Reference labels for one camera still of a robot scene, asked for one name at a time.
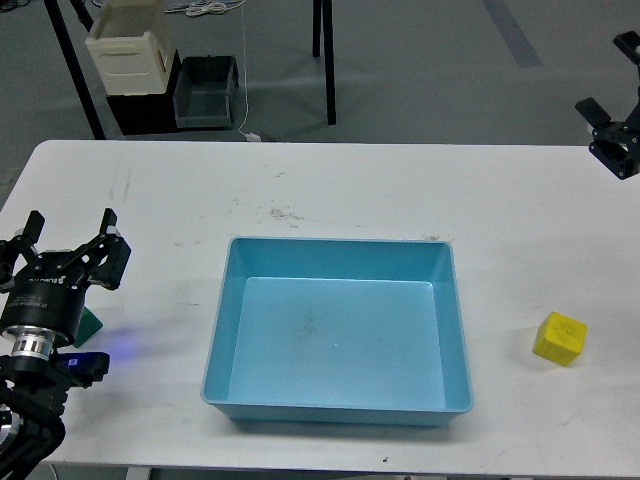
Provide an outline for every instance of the table surface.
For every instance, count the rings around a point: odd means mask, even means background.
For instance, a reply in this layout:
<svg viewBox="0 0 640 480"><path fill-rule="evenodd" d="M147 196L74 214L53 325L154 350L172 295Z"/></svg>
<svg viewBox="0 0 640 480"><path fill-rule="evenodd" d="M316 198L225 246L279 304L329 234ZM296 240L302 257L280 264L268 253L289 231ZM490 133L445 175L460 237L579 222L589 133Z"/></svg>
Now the table surface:
<svg viewBox="0 0 640 480"><path fill-rule="evenodd" d="M105 207L133 253L85 350L49 460L213 468L635 476L640 472L640 177L586 147L51 141L0 212L37 247L92 238ZM475 406L448 427L234 422L200 398L227 246L239 235L453 246ZM568 368L531 353L551 311L589 325ZM2 352L10 350L2 341Z"/></svg>

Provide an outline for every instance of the blue plastic tray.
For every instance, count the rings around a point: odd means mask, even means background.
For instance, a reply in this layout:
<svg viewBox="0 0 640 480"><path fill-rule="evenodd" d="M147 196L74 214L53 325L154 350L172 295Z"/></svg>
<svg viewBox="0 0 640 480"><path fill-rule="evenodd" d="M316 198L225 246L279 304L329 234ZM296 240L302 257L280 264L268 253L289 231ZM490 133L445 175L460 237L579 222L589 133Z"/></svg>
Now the blue plastic tray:
<svg viewBox="0 0 640 480"><path fill-rule="evenodd" d="M234 239L202 398L234 419L439 426L469 411L450 245Z"/></svg>

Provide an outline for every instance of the metal leg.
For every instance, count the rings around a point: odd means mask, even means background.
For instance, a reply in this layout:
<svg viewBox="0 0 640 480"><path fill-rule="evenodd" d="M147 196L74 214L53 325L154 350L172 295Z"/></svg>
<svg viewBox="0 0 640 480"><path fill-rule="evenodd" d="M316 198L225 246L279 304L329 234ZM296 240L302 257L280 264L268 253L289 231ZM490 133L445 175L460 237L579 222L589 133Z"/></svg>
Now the metal leg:
<svg viewBox="0 0 640 480"><path fill-rule="evenodd" d="M322 27L324 36L324 70L327 84L327 122L336 124L336 80L333 59L333 12L331 0L322 0Z"/></svg>
<svg viewBox="0 0 640 480"><path fill-rule="evenodd" d="M87 29L87 32L91 30L93 25L93 18L89 15L89 11L87 10L86 5L82 2L82 0L71 0L71 5L76 10L78 14L78 20Z"/></svg>
<svg viewBox="0 0 640 480"><path fill-rule="evenodd" d="M313 56L320 56L320 33L322 24L322 0L313 0Z"/></svg>
<svg viewBox="0 0 640 480"><path fill-rule="evenodd" d="M84 114L87 116L87 120L89 121L89 126L91 127L93 138L95 138L96 140L105 140L106 137L104 135L104 131L102 130L100 119L98 118L98 112L96 111L96 108L93 105L93 101L91 100L91 94L89 93L89 89L87 88L87 82L82 75L82 69L80 68L80 64L78 63L76 52L73 50L73 44L71 43L69 32L67 31L67 28L64 24L64 19L62 18L62 13L60 12L60 6L58 5L57 0L44 0L44 5L47 8L47 13L49 14L51 25L53 25L53 30L56 32L56 37L58 37L58 43L60 44L60 48L62 49L64 59L67 62L67 67L69 68L69 73L71 73L71 78L73 79L76 91L78 92L78 97L80 97L80 103L82 104L82 108L84 109ZM82 17L77 7L76 11L78 12L78 15Z"/></svg>

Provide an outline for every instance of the yellow cube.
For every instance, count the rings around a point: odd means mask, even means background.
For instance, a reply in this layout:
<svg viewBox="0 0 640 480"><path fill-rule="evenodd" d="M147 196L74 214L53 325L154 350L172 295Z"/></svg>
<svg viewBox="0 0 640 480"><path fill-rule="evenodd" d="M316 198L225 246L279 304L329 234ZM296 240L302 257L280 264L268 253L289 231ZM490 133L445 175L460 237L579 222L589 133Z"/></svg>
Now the yellow cube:
<svg viewBox="0 0 640 480"><path fill-rule="evenodd" d="M586 336L584 323L551 312L538 328L533 353L566 367L582 352Z"/></svg>

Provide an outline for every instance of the cable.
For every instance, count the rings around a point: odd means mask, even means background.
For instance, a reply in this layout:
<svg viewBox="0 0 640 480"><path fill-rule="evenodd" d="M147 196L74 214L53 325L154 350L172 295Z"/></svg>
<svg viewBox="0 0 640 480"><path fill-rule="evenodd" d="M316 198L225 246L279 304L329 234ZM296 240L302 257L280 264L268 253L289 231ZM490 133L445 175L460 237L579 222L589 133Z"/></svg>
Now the cable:
<svg viewBox="0 0 640 480"><path fill-rule="evenodd" d="M24 3L18 2L18 0L0 0L0 13L9 13L16 8L26 7L31 3L31 0L25 0Z"/></svg>
<svg viewBox="0 0 640 480"><path fill-rule="evenodd" d="M244 112L244 121L242 122L242 125L238 127L238 132L244 135L245 138L247 138L248 135L242 131L242 127L244 127L244 125L247 123L247 118L249 117L249 89L247 88L247 33L244 24L244 7L240 9L240 13L242 16L242 67L244 70L244 103L247 105L247 109Z"/></svg>
<svg viewBox="0 0 640 480"><path fill-rule="evenodd" d="M51 473L53 473L54 480L58 480L58 472L56 472L56 468L51 464L49 464L49 468L51 469Z"/></svg>
<svg viewBox="0 0 640 480"><path fill-rule="evenodd" d="M212 15L222 15L229 10L241 7L247 0L195 0L193 2L174 3L167 8L164 13L184 13L188 17L199 17L208 13ZM91 0L96 7L101 8L104 0Z"/></svg>

